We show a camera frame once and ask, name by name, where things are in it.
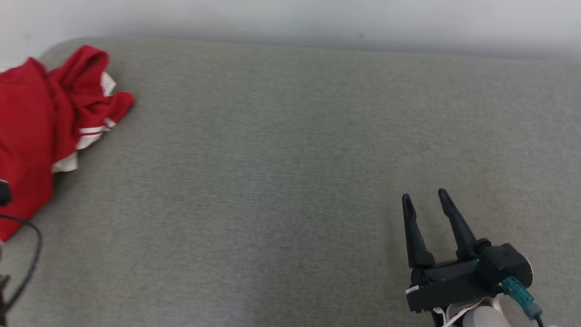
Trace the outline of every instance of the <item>white stripe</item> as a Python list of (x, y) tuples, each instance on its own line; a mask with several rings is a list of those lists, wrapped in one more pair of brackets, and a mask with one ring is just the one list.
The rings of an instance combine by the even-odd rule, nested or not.
[(110, 129), (115, 127), (115, 125), (117, 124), (116, 122), (112, 121), (111, 118), (105, 118), (104, 122), (105, 122), (105, 125), (107, 125), (107, 127)]
[(77, 149), (80, 150), (88, 147), (89, 145), (93, 144), (93, 142), (98, 140), (101, 137), (101, 135), (103, 135), (103, 132), (99, 134), (81, 136), (81, 139), (77, 143)]
[(89, 133), (97, 133), (100, 131), (103, 131), (105, 129), (104, 126), (99, 126), (99, 127), (89, 127), (86, 129), (80, 129), (79, 131), (81, 132), (81, 134), (89, 134)]

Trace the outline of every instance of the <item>white wall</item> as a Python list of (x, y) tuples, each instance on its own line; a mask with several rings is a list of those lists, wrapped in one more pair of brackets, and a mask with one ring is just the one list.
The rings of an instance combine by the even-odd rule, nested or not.
[(95, 35), (333, 48), (581, 53), (581, 0), (0, 0), (0, 66)]

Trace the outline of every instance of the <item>gray carpet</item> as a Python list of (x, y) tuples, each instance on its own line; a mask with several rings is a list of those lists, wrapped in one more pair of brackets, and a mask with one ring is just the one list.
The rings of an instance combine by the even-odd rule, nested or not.
[[(56, 176), (13, 327), (431, 326), (407, 308), (401, 195), (444, 261), (439, 187), (529, 258), (548, 325), (577, 324), (580, 63), (150, 38), (41, 59), (82, 44), (137, 104)], [(32, 245), (19, 232), (1, 271)]]

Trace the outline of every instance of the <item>red garment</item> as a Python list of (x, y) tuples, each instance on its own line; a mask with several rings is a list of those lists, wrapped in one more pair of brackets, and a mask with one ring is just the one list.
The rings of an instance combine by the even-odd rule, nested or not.
[[(107, 53), (83, 45), (50, 72), (29, 58), (0, 74), (0, 179), (13, 198), (0, 214), (30, 219), (52, 196), (52, 165), (77, 151), (82, 133), (94, 136), (125, 116), (133, 96), (101, 89), (108, 64)], [(19, 227), (0, 219), (0, 240)]]

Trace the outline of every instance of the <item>gray surface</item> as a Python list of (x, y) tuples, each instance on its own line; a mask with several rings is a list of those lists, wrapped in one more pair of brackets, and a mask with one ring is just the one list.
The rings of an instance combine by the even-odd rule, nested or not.
[[(400, 199), (451, 259), (439, 187), (530, 259), (546, 322), (577, 325), (579, 63), (147, 38), (42, 60), (85, 43), (138, 103), (57, 177), (14, 327), (430, 326), (405, 301)], [(21, 231), (2, 271), (31, 245)]]

